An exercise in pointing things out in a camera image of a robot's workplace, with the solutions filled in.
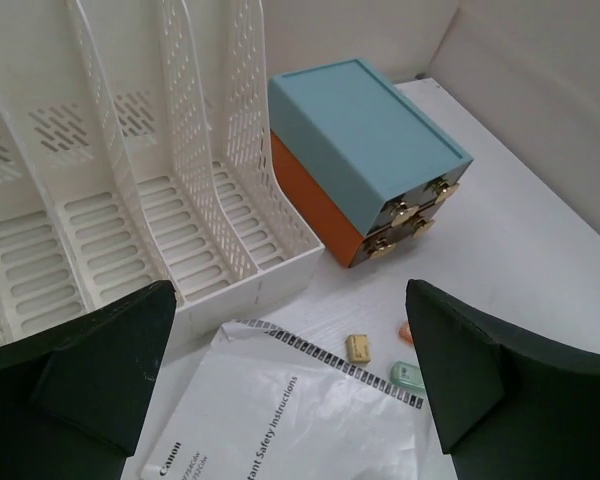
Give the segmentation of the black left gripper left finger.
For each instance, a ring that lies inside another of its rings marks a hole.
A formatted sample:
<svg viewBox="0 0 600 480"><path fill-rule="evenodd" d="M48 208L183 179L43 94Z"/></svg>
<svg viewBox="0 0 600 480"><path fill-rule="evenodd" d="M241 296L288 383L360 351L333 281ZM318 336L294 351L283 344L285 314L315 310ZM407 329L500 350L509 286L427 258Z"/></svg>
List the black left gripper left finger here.
<svg viewBox="0 0 600 480"><path fill-rule="evenodd" d="M168 280L0 347L0 479L118 479L176 312Z"/></svg>

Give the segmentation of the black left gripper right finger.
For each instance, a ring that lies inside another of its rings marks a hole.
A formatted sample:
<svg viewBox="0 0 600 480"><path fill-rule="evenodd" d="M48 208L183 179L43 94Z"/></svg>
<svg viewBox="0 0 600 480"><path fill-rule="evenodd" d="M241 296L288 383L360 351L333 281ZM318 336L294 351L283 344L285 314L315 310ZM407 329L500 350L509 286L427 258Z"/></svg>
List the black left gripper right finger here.
<svg viewBox="0 0 600 480"><path fill-rule="evenodd" d="M406 312L441 449L460 479L600 479L600 354L411 279Z"/></svg>

